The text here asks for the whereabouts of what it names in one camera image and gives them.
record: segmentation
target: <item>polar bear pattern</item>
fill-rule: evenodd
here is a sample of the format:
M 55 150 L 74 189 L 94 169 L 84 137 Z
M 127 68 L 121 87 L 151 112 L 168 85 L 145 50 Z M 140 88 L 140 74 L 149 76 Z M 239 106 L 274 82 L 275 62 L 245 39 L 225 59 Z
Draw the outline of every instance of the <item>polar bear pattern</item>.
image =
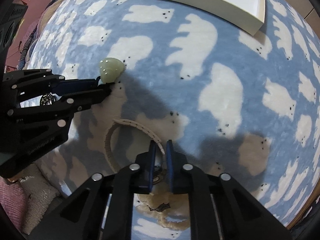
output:
M 64 59 L 66 58 L 67 51 L 68 51 L 72 37 L 73 37 L 73 34 L 71 32 L 67 33 L 64 36 L 62 43 L 60 44 L 60 46 L 58 47 L 58 49 L 56 51 L 56 58 L 58 61 L 58 63 L 57 63 L 58 67 L 62 66 Z
M 299 92 L 309 101 L 316 103 L 317 98 L 317 90 L 311 83 L 310 79 L 308 79 L 304 74 L 299 72 Z
M 170 22 L 174 9 L 162 9 L 156 5 L 132 5 L 129 12 L 123 17 L 123 21 L 151 23 Z
M 153 42 L 147 36 L 121 37 L 112 45 L 107 57 L 114 57 L 132 70 L 136 63 L 149 56 L 153 49 Z
M 265 88 L 268 92 L 263 94 L 263 105 L 276 112 L 279 117 L 287 116 L 293 121 L 297 102 L 290 97 L 287 89 L 271 82 L 269 78 L 267 78 Z
M 310 33 L 310 35 L 311 35 L 312 37 L 315 37 L 311 26 L 310 26 L 305 20 L 303 20 L 303 23 L 304 23 L 304 25 L 306 26 L 306 29 L 307 29 L 307 31 Z
M 279 40 L 277 41 L 277 47 L 278 49 L 284 49 L 284 55 L 287 60 L 292 60 L 293 54 L 291 33 L 288 27 L 285 26 L 285 24 L 280 21 L 277 16 L 273 15 L 273 19 L 273 26 L 278 28 L 278 30 L 275 30 L 275 36 L 279 38 Z
M 276 2 L 274 0 L 269 0 L 273 6 L 273 9 L 281 14 L 282 16 L 286 17 L 287 16 L 287 10 L 286 8 L 284 7 L 284 5 L 282 3 L 279 3 L 279 2 Z
M 87 16 L 95 16 L 98 11 L 100 11 L 107 3 L 107 0 L 99 0 L 94 2 L 92 5 L 88 7 L 88 9 L 84 12 L 84 15 Z
M 315 44 L 312 42 L 312 40 L 310 40 L 308 37 L 307 37 L 307 40 L 309 42 L 309 47 L 310 49 L 316 54 L 316 56 L 318 58 L 320 58 L 320 53 L 319 53 L 319 50 L 317 49 L 317 47 L 315 46 Z
M 217 135 L 233 139 L 242 122 L 242 83 L 231 68 L 220 63 L 213 64 L 211 81 L 200 93 L 198 109 L 210 111 L 218 120 Z
M 246 167 L 252 176 L 263 172 L 267 166 L 271 138 L 247 133 L 238 149 L 239 164 Z
M 84 34 L 78 40 L 78 45 L 87 47 L 93 45 L 102 46 L 108 39 L 111 30 L 106 30 L 102 26 L 90 26 L 84 30 Z
M 77 79 L 79 65 L 79 63 L 67 63 L 61 75 L 68 77 L 68 79 Z
M 284 196 L 284 193 L 287 191 L 297 167 L 298 159 L 293 164 L 291 161 L 288 163 L 285 174 L 279 179 L 278 186 L 275 185 L 275 189 L 270 195 L 270 200 L 264 205 L 265 208 L 270 208 L 277 204 L 278 201 Z
M 294 181 L 291 184 L 289 192 L 283 198 L 284 201 L 288 201 L 293 197 L 293 195 L 297 191 L 297 188 L 299 188 L 303 180 L 306 178 L 308 172 L 309 172 L 309 167 L 305 168 L 301 173 L 298 173 L 296 175 Z
M 254 36 L 240 30 L 239 42 L 246 45 L 249 49 L 257 53 L 260 57 L 267 59 L 272 50 L 272 43 L 268 36 L 263 32 L 257 31 Z
M 300 19 L 300 16 L 299 16 L 299 14 L 297 13 L 297 11 L 296 11 L 292 6 L 290 6 L 289 4 L 288 4 L 288 9 L 290 10 L 291 15 L 292 15 L 294 21 L 295 21 L 297 24 L 299 24 L 302 28 L 304 28 L 304 25 L 303 25 L 303 23 L 302 23 L 302 20 Z
M 294 41 L 300 46 L 300 48 L 302 49 L 306 59 L 308 61 L 310 61 L 310 54 L 309 54 L 309 50 L 308 50 L 308 47 L 307 47 L 307 44 L 301 34 L 301 32 L 298 30 L 297 27 L 292 26 L 292 29 L 293 29 L 293 38 L 294 38 Z
M 301 143 L 302 147 L 306 146 L 307 140 L 311 134 L 312 120 L 309 115 L 302 114 L 297 124 L 295 139 Z
M 181 63 L 180 77 L 191 80 L 202 74 L 202 64 L 217 43 L 218 32 L 213 24 L 199 16 L 189 14 L 187 24 L 181 24 L 178 33 L 188 32 L 186 37 L 177 37 L 172 40 L 170 47 L 181 50 L 170 54 L 165 64 Z

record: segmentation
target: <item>black speaker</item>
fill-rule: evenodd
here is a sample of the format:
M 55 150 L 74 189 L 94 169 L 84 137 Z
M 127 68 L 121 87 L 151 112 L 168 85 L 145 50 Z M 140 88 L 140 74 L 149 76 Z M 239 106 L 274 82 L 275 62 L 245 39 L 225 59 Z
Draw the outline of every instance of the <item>black speaker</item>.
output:
M 16 35 L 21 19 L 27 11 L 28 6 L 12 3 L 0 22 L 0 62 L 5 62 L 8 49 Z M 0 81 L 4 71 L 1 69 Z

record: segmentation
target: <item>beige headband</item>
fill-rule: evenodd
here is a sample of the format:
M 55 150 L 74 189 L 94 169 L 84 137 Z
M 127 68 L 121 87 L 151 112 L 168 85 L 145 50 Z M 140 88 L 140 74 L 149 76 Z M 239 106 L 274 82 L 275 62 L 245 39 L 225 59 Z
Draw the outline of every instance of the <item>beige headband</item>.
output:
M 105 150 L 106 150 L 107 162 L 114 173 L 118 173 L 118 171 L 121 169 L 121 167 L 117 163 L 117 161 L 115 160 L 113 153 L 112 153 L 112 150 L 111 150 L 111 136 L 112 136 L 113 132 L 121 125 L 132 126 L 134 128 L 139 129 L 140 131 L 144 132 L 146 135 L 148 135 L 158 145 L 158 147 L 159 147 L 159 149 L 165 159 L 165 152 L 164 152 L 164 149 L 161 145 L 160 138 L 153 131 L 151 131 L 148 127 L 145 127 L 144 125 L 142 125 L 140 123 L 137 123 L 135 121 L 128 120 L 128 119 L 119 119 L 119 120 L 113 119 L 113 122 L 114 122 L 113 125 L 110 127 L 110 129 L 108 130 L 108 133 L 106 135 Z

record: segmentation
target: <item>metal screw head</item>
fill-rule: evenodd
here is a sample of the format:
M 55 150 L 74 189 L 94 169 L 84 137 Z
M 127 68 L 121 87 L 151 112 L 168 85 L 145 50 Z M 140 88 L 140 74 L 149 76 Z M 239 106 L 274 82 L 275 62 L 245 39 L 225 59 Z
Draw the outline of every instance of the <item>metal screw head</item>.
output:
M 185 171 L 191 171 L 193 169 L 193 166 L 191 164 L 187 163 L 187 164 L 183 165 L 182 168 Z
M 100 174 L 100 173 L 95 173 L 95 174 L 93 174 L 92 176 L 91 176 L 91 179 L 93 179 L 94 181 L 98 181 L 98 180 L 100 180 L 100 179 L 102 179 L 102 174 Z
M 221 178 L 222 180 L 228 181 L 228 180 L 231 179 L 231 176 L 230 176 L 228 173 L 222 173 L 222 174 L 220 175 L 220 178 Z
M 66 121 L 63 120 L 63 119 L 61 119 L 61 120 L 58 121 L 58 126 L 59 126 L 59 127 L 65 127 L 66 124 L 67 124 Z
M 74 103 L 74 100 L 73 100 L 72 98 L 68 98 L 68 99 L 67 99 L 67 103 L 68 103 L 68 104 L 73 104 L 73 103 Z
M 7 115 L 8 115 L 8 116 L 13 115 L 13 109 L 10 109 L 10 110 L 7 112 Z
M 140 165 L 137 164 L 137 163 L 132 163 L 132 164 L 129 166 L 129 169 L 132 170 L 132 171 L 137 171 L 138 169 L 140 169 Z

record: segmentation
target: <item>bed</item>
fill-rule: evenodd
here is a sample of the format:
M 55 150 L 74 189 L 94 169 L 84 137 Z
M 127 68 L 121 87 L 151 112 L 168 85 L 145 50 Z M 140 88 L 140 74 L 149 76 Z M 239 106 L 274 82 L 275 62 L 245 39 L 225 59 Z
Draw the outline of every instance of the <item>bed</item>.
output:
M 103 103 L 75 115 L 69 140 L 37 164 L 70 195 L 93 173 L 113 173 L 105 136 L 112 119 L 130 119 L 164 143 L 172 139 L 205 172 L 230 173 L 287 226 L 320 176 L 319 50 L 311 27 L 284 0 L 266 0 L 265 24 L 254 37 L 167 0 L 64 0 L 28 69 L 96 78 L 99 62 L 114 57 L 126 70 Z M 23 103 L 35 105 L 38 98 Z M 111 147 L 125 166 L 149 141 L 123 127 Z M 189 229 L 141 215 L 140 204 L 135 198 L 133 239 L 190 238 Z

